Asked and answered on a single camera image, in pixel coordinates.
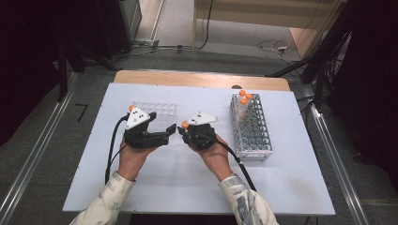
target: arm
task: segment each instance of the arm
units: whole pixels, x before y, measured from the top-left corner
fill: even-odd
[[[218,140],[227,144],[220,136]],[[228,152],[218,143],[209,149],[196,151],[217,179],[238,224],[278,224],[267,201],[257,192],[249,189],[232,172],[228,162]]]
[[[116,223],[120,208],[129,197],[146,157],[156,149],[133,149],[124,141],[120,147],[123,149],[120,151],[117,172],[114,172],[99,196],[70,225]]]

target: white tabletop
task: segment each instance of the white tabletop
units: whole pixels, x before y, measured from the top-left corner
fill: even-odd
[[[259,94],[274,153],[265,162],[245,162],[257,191],[275,214],[334,215],[328,190],[317,164],[298,104],[292,92],[249,90]],[[175,103],[177,125],[205,112],[219,117],[211,124],[234,148],[229,110],[234,89],[111,83],[75,173],[64,211],[81,211],[104,186],[109,146],[116,122],[133,101]],[[115,150],[124,132],[121,124]],[[235,173],[244,176],[230,156]],[[118,167],[118,158],[111,173]],[[182,141],[170,137],[152,153],[137,184],[122,207],[124,212],[172,214],[231,214],[218,180],[202,159]]]

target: clear plastic tray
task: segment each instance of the clear plastic tray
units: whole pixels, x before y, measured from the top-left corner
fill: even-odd
[[[149,123],[149,132],[163,132],[176,123],[176,104],[134,101],[133,105],[148,114],[156,112],[156,119]]]
[[[235,151],[242,160],[265,161],[272,154],[266,119],[260,96],[252,94],[245,112],[238,111],[240,96],[232,95],[231,113],[233,118]]]

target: camouflage sleeve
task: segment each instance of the camouflage sleeve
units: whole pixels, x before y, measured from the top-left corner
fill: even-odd
[[[135,182],[126,180],[114,172],[99,196],[70,223],[78,224],[115,224],[120,208],[129,197]]]
[[[222,180],[219,186],[231,204],[238,224],[278,224],[267,201],[249,189],[236,174]]]

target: person's left hand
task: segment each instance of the person's left hand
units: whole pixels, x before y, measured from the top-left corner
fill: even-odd
[[[117,173],[127,180],[134,181],[141,168],[143,168],[146,157],[158,147],[135,149],[126,144],[123,140],[120,144],[120,148],[123,149],[120,151],[119,169]]]

